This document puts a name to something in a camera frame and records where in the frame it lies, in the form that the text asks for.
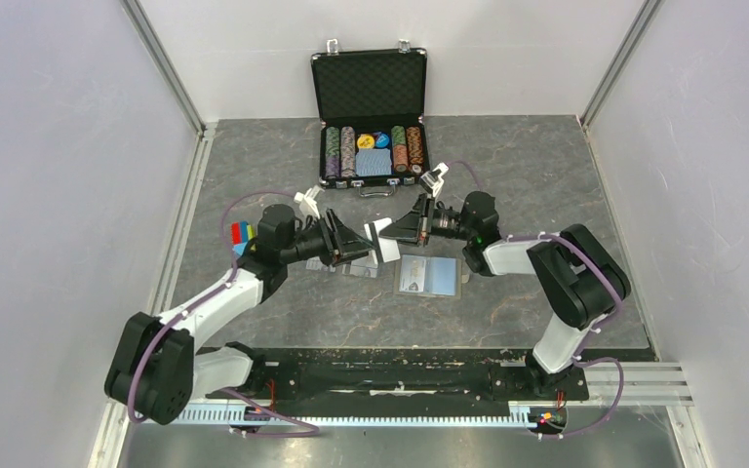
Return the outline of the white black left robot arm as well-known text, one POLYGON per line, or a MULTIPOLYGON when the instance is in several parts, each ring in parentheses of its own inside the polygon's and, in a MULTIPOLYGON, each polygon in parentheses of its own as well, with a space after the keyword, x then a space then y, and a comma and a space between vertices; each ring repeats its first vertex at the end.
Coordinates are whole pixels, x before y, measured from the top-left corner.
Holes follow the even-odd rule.
POLYGON ((162 425, 174 421, 190 401, 218 391, 259 395, 267 371, 249 352, 223 346, 202 353, 202 345, 275 294, 290 265, 318 258, 326 266, 339 266, 376 248, 375 235, 356 233, 333 210, 304 221, 290 206, 267 207, 255 237, 220 279, 173 309, 158 315, 137 312, 127 320, 104 382, 105 395, 125 406, 130 421, 162 425))

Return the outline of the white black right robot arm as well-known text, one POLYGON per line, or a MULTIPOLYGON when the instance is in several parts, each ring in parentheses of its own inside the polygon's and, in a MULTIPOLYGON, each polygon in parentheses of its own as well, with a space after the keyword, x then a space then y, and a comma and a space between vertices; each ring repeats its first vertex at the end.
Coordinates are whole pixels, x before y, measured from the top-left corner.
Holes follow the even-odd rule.
POLYGON ((589 333, 622 311, 632 285, 583 224, 504 236, 498 223, 495 198, 484 191, 469 193, 458 210, 421 194, 407 214, 374 222, 368 233, 383 261, 396 259, 401 244, 424 246, 440 237, 463 242, 465 263, 478 275, 534 275, 552 316, 525 358, 524 382, 532 395, 548 398, 563 386, 563 374, 578 362, 589 333))

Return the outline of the clear plastic card sleeve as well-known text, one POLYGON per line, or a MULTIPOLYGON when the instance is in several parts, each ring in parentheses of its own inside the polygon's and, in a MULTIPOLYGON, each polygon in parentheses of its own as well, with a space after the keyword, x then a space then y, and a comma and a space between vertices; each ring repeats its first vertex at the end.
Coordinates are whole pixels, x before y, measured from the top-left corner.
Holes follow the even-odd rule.
POLYGON ((319 257, 312 257, 306 261, 305 268, 308 271, 322 271, 359 278, 376 278, 379 272, 379 265, 369 257, 358 258, 338 266, 327 266, 319 257))

